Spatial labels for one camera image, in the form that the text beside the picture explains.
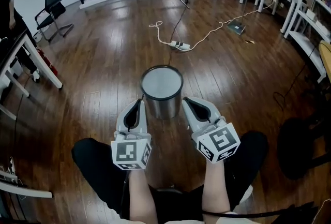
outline red object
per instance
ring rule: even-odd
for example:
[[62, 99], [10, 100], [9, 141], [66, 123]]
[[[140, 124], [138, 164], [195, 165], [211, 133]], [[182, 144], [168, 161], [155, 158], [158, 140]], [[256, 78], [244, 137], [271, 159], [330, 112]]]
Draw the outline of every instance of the red object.
[[51, 71], [54, 73], [54, 75], [57, 76], [56, 68], [52, 65], [52, 63], [45, 56], [45, 53], [39, 48], [37, 48], [37, 51], [38, 51], [39, 55], [41, 56], [41, 58], [43, 59], [43, 61], [45, 61], [46, 65], [51, 69]]

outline white shelf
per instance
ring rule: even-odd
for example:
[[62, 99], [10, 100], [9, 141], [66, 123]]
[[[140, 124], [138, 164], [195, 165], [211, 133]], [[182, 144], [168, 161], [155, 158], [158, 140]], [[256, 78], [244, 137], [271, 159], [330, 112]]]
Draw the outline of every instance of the white shelf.
[[325, 75], [326, 71], [323, 66], [318, 48], [315, 48], [309, 39], [302, 33], [290, 31], [289, 34], [299, 44], [307, 56], [310, 56], [310, 60], [314, 63], [319, 73], [321, 75]]
[[321, 0], [315, 0], [317, 1], [325, 10], [327, 10], [331, 14], [331, 8], [327, 7], [327, 5], [322, 2]]
[[324, 41], [330, 43], [331, 40], [330, 38], [325, 35], [320, 29], [319, 27], [316, 25], [316, 23], [310, 19], [305, 13], [303, 13], [302, 11], [298, 11], [298, 14], [301, 15], [315, 30], [317, 33], [319, 33], [319, 35], [323, 38]]

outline person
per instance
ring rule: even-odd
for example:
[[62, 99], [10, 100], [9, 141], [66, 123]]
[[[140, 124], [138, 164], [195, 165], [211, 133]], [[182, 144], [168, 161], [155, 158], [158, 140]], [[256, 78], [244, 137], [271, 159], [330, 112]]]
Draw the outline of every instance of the person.
[[[37, 47], [31, 32], [27, 28], [22, 16], [14, 8], [14, 0], [0, 0], [0, 38], [7, 37], [10, 42], [13, 42], [16, 37], [26, 31], [27, 36], [32, 44]], [[39, 82], [39, 70], [33, 61], [26, 54], [24, 48], [20, 48], [16, 54], [17, 59], [25, 65], [33, 76], [35, 82]]]
[[148, 185], [144, 170], [129, 171], [126, 187], [127, 171], [113, 164], [111, 147], [92, 138], [76, 142], [71, 152], [99, 198], [123, 219], [145, 224], [181, 220], [244, 224], [253, 222], [202, 213], [203, 210], [212, 213], [234, 210], [262, 166], [268, 152], [266, 136], [251, 131], [240, 141], [237, 152], [224, 162], [212, 164], [207, 160], [204, 185], [188, 193], [174, 189], [155, 190]]

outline trash can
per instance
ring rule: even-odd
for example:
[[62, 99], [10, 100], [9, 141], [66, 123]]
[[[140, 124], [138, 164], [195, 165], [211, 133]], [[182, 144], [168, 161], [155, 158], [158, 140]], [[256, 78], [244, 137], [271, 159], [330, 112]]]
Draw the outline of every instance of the trash can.
[[152, 116], [166, 120], [178, 114], [183, 84], [182, 74], [171, 66], [158, 65], [143, 73], [140, 87]]

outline white shoe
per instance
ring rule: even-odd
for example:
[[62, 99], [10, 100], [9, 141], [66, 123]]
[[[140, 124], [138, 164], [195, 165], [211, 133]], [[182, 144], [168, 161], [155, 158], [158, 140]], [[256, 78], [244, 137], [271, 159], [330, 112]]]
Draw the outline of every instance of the white shoe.
[[32, 73], [32, 77], [33, 77], [34, 82], [39, 83], [39, 81], [40, 81], [39, 69], [36, 69]]
[[248, 186], [246, 192], [244, 193], [243, 198], [240, 200], [239, 204], [244, 203], [249, 197], [250, 195], [253, 193], [253, 187], [250, 185]]

